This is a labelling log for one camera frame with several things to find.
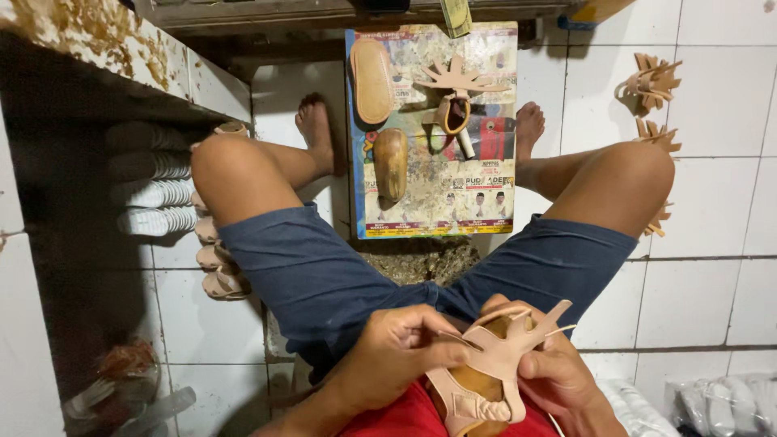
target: white tile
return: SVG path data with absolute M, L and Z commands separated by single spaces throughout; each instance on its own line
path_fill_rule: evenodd
M 675 155 L 761 155 L 777 47 L 678 47 L 677 60 L 682 84 L 668 126 L 683 146 Z M 727 85 L 736 92 L 710 92 Z
M 667 208 L 651 257 L 741 255 L 758 158 L 693 158 L 675 163 Z
M 518 51 L 515 110 L 535 102 L 545 113 L 545 133 L 531 151 L 532 158 L 558 156 L 564 107 L 566 47 L 535 47 Z
M 777 255 L 777 158 L 761 158 L 744 239 L 745 255 Z
M 633 348 L 646 262 L 624 263 L 572 333 L 578 349 Z
M 666 384 L 726 375 L 731 352 L 655 352 L 639 354 L 634 386 L 666 414 Z
M 0 414 L 4 435 L 61 435 L 57 381 L 40 306 L 30 241 L 10 236 L 0 251 Z
M 178 414 L 180 437 L 248 435 L 270 421 L 265 365 L 171 365 L 170 377 L 197 395 Z
M 22 207 L 19 204 L 19 193 L 16 191 L 16 178 L 13 174 L 11 149 L 8 135 L 5 133 L 5 122 L 0 111 L 0 233 L 21 232 L 24 229 Z
M 167 362 L 153 271 L 97 271 L 84 283 L 103 329 L 138 336 L 151 344 L 160 362 Z
M 300 101 L 320 93 L 327 104 L 335 145 L 345 144 L 345 69 L 342 61 L 259 67 L 252 81 L 253 121 L 256 139 L 306 149 L 294 124 Z M 298 192 L 303 201 L 315 201 L 322 219 L 347 239 L 350 198 L 346 177 L 325 177 Z
M 288 339 L 280 335 L 280 327 L 275 314 L 267 310 L 267 351 L 275 358 L 292 358 L 294 354 L 286 352 Z
M 251 92 L 245 83 L 187 48 L 190 98 L 201 107 L 250 123 Z
M 624 379 L 634 384 L 637 354 L 580 354 L 596 379 Z
M 293 362 L 268 364 L 267 376 L 270 378 L 270 397 L 273 399 L 290 396 L 294 393 L 292 389 L 294 379 Z M 273 408 L 271 411 L 273 419 L 279 418 L 285 411 L 285 408 Z
M 772 90 L 772 107 L 769 109 L 769 119 L 766 122 L 766 134 L 761 156 L 777 156 L 777 87 Z
M 745 373 L 777 373 L 777 349 L 732 352 L 728 374 L 743 375 Z
M 726 344 L 777 344 L 777 260 L 742 260 Z
M 680 0 L 636 0 L 593 32 L 570 31 L 570 44 L 674 45 L 680 4 Z
M 678 44 L 777 44 L 777 13 L 768 13 L 764 4 L 764 0 L 683 0 Z
M 202 289 L 202 271 L 155 274 L 169 362 L 264 363 L 260 307 L 249 300 L 211 299 Z
M 650 261 L 636 347 L 723 344 L 740 260 Z
M 159 366 L 159 387 L 156 390 L 156 399 L 160 400 L 163 397 L 167 397 L 171 393 L 171 387 L 172 384 L 170 383 L 170 370 L 167 364 L 161 364 Z M 165 421 L 165 425 L 167 426 L 167 436 L 168 437 L 177 437 L 178 436 L 178 425 L 176 423 L 176 418 L 169 418 Z
M 570 47 L 562 155 L 599 149 L 638 137 L 634 116 L 615 98 L 618 84 L 639 71 L 635 53 L 647 53 L 667 61 L 674 59 L 674 47 L 668 46 Z M 667 105 L 651 111 L 646 119 L 665 124 Z
M 196 233 L 171 234 L 154 238 L 152 242 L 154 268 L 200 268 L 197 251 L 203 244 Z

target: hanging leather piece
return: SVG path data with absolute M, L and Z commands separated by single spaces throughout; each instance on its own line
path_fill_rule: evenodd
M 623 90 L 623 95 L 642 97 L 642 105 L 650 111 L 654 107 L 664 107 L 664 100 L 670 101 L 674 97 L 671 90 L 680 86 L 681 79 L 674 78 L 674 70 L 682 61 L 669 64 L 665 60 L 658 61 L 656 56 L 635 53 L 639 71 L 631 75 L 615 89 L 618 95 Z
M 477 70 L 463 71 L 464 58 L 454 55 L 451 58 L 450 68 L 446 69 L 438 61 L 434 61 L 437 72 L 430 68 L 421 67 L 434 82 L 416 81 L 418 85 L 428 88 L 452 89 L 453 93 L 443 97 L 440 106 L 431 114 L 427 114 L 423 124 L 437 124 L 446 135 L 456 135 L 466 128 L 469 121 L 470 105 L 468 91 L 489 93 L 507 91 L 509 86 L 491 85 L 492 79 L 478 79 L 480 73 Z
M 658 236 L 666 236 L 667 234 L 661 229 L 661 222 L 667 220 L 672 216 L 671 212 L 667 212 L 667 206 L 672 206 L 674 203 L 664 202 L 664 206 L 658 210 L 656 216 L 650 220 L 650 223 L 645 228 L 645 236 L 648 236 L 655 232 Z
M 658 125 L 654 121 L 643 120 L 640 117 L 636 118 L 636 130 L 639 134 L 638 138 L 634 138 L 635 142 L 649 142 L 661 147 L 666 153 L 677 152 L 682 147 L 682 143 L 673 143 L 674 134 L 677 133 L 677 129 L 667 130 L 667 125 L 658 128 Z

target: plastic bag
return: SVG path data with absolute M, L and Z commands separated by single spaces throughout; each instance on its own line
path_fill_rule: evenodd
M 629 437 L 680 437 L 680 433 L 642 394 L 626 381 L 599 379 L 596 382 Z
M 672 383 L 672 420 L 703 437 L 777 437 L 777 375 Z

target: stack of sandal soles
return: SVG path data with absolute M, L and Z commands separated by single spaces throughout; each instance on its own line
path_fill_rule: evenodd
M 229 133 L 248 136 L 246 127 L 238 123 L 222 124 L 214 132 L 217 135 Z M 203 216 L 194 226 L 194 233 L 204 244 L 197 252 L 197 263 L 208 272 L 202 280 L 203 290 L 213 299 L 245 299 L 251 292 L 249 282 L 240 272 L 224 242 L 218 238 L 217 225 L 196 191 L 192 193 L 191 201 Z

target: unfinished sandal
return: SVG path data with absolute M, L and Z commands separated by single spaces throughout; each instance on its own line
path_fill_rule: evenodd
M 251 292 L 246 278 L 241 274 L 227 274 L 224 268 L 208 273 L 202 280 L 202 289 L 213 299 L 239 300 L 245 299 Z
M 194 225 L 194 233 L 197 234 L 203 243 L 216 243 L 218 231 L 213 222 L 213 217 L 203 217 L 197 220 L 197 224 Z
M 238 121 L 228 121 L 213 130 L 216 135 L 234 134 L 242 137 L 248 136 L 248 129 L 243 123 Z
M 634 138 L 635 142 L 649 142 L 661 147 L 666 153 L 672 153 L 680 150 L 682 143 L 673 143 L 674 134 L 677 133 L 677 129 L 667 130 L 667 125 L 661 126 L 658 129 L 658 125 L 650 120 L 644 121 L 642 118 L 636 118 L 636 130 L 639 133 L 638 138 Z
M 503 399 L 488 401 L 459 384 L 448 369 L 427 372 L 429 381 L 445 404 L 445 428 L 451 437 L 462 437 L 485 421 L 517 423 L 524 420 L 526 408 L 518 392 L 517 369 L 521 357 L 545 341 L 549 335 L 573 326 L 556 328 L 556 321 L 572 305 L 562 300 L 533 329 L 531 309 L 520 302 L 509 302 L 481 317 L 461 337 L 443 334 L 471 348 L 467 366 L 502 382 Z M 507 336 L 499 338 L 483 325 L 505 316 L 510 320 Z
M 478 79 L 480 73 L 477 70 L 464 72 L 462 67 L 464 58 L 454 55 L 451 58 L 450 68 L 446 69 L 442 64 L 435 60 L 434 67 L 437 72 L 430 68 L 421 67 L 434 82 L 416 81 L 418 85 L 429 88 L 452 89 L 453 93 L 443 97 L 440 106 L 433 113 L 424 116 L 422 124 L 437 124 L 447 135 L 455 135 L 467 126 L 469 121 L 469 94 L 468 91 L 477 91 L 479 93 L 507 91 L 509 86 L 491 85 L 492 79 Z
M 197 263 L 204 269 L 214 269 L 221 266 L 230 266 L 234 263 L 231 257 L 226 257 L 223 251 L 217 249 L 215 244 L 208 244 L 197 251 Z
M 659 62 L 656 56 L 642 53 L 635 53 L 634 58 L 639 71 L 618 85 L 615 89 L 616 97 L 623 90 L 624 95 L 641 96 L 642 106 L 646 110 L 654 107 L 661 109 L 664 107 L 664 100 L 670 101 L 674 98 L 671 90 L 680 86 L 681 79 L 674 78 L 674 69 L 682 64 L 682 61 L 669 64 L 664 60 Z
M 205 205 L 205 202 L 202 201 L 202 198 L 200 197 L 200 194 L 194 191 L 192 193 L 192 196 L 190 198 L 192 205 L 194 205 L 195 209 L 197 209 L 199 212 L 207 213 L 207 206 Z
M 667 220 L 672 216 L 671 212 L 667 212 L 667 206 L 672 206 L 673 203 L 665 202 L 664 206 L 661 207 L 661 209 L 658 210 L 658 213 L 656 213 L 656 216 L 653 217 L 652 220 L 650 220 L 650 223 L 645 228 L 645 236 L 648 236 L 655 232 L 658 234 L 658 236 L 666 236 L 666 232 L 664 232 L 661 229 L 661 221 Z

